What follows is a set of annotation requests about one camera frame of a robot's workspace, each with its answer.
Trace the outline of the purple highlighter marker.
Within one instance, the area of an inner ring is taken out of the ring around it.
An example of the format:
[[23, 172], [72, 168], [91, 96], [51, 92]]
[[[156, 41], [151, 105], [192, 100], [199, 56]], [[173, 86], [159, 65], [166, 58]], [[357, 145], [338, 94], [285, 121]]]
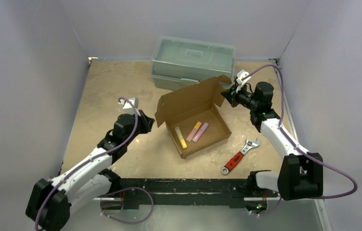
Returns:
[[203, 133], [205, 132], [205, 130], [208, 128], [209, 124], [207, 122], [205, 122], [200, 129], [197, 131], [197, 133], [195, 134], [195, 136], [193, 137], [193, 141], [197, 142], [200, 137], [203, 135]]

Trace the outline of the orange pink highlighter marker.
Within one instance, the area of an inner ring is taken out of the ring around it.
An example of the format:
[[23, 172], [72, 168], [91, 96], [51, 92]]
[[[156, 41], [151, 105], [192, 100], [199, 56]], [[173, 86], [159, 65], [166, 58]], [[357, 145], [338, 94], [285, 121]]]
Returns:
[[192, 128], [191, 132], [189, 133], [189, 135], [186, 138], [186, 141], [191, 142], [192, 139], [194, 138], [194, 136], [196, 135], [196, 133], [198, 132], [199, 128], [201, 127], [202, 123], [200, 121], [198, 121], [194, 127]]

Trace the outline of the brown cardboard box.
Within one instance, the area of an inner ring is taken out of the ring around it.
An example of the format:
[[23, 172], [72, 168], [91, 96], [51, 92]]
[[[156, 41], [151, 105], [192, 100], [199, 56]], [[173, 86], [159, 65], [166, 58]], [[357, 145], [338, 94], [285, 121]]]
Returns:
[[[166, 125], [182, 159], [230, 137], [231, 130], [218, 108], [225, 100], [221, 95], [225, 91], [223, 85], [231, 83], [226, 75], [211, 77], [162, 95], [158, 100], [155, 113], [157, 126]], [[197, 142], [188, 141], [187, 147], [183, 148], [175, 128], [178, 127], [186, 138], [197, 122], [208, 123], [207, 129]]]

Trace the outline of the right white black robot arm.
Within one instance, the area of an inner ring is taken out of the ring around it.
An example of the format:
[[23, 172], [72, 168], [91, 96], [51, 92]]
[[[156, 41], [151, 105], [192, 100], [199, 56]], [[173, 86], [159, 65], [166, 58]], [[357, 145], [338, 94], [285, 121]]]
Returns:
[[286, 201], [322, 196], [323, 159], [319, 153], [300, 150], [300, 144], [292, 140], [293, 137], [280, 122], [280, 116], [272, 108], [273, 86], [259, 82], [254, 92], [248, 92], [246, 87], [238, 90], [234, 84], [221, 95], [232, 107], [242, 105], [250, 110], [252, 124], [282, 157], [279, 173], [252, 171], [244, 188], [254, 196], [268, 189], [279, 193]]

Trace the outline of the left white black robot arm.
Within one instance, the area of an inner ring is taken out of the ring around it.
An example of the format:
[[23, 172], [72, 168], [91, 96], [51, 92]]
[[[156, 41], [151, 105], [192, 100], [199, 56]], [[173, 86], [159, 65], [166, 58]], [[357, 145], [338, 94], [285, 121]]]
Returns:
[[70, 170], [33, 186], [25, 214], [36, 231], [61, 230], [74, 210], [101, 195], [121, 193], [120, 178], [109, 170], [130, 143], [140, 134], [151, 132], [155, 120], [144, 114], [121, 114], [96, 148]]

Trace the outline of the yellow highlighter marker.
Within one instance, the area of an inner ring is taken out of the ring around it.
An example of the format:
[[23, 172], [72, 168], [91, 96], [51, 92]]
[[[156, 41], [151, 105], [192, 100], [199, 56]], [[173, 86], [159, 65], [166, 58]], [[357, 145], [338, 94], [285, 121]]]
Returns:
[[176, 135], [178, 137], [178, 140], [180, 142], [180, 145], [181, 145], [182, 149], [186, 149], [187, 148], [187, 143], [186, 143], [186, 140], [185, 140], [180, 128], [175, 127], [175, 132], [176, 132]]

